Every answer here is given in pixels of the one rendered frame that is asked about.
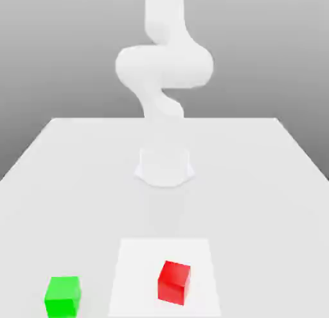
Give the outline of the small red cube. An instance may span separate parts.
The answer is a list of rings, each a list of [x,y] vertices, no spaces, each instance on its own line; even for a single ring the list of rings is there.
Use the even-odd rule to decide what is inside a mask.
[[[190,287],[191,267],[166,260],[157,279],[157,298],[184,306]]]

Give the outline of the small green cube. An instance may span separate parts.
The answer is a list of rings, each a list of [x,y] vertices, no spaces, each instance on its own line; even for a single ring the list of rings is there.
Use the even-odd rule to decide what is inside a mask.
[[[81,295],[78,276],[51,277],[44,296],[48,318],[76,318]]]

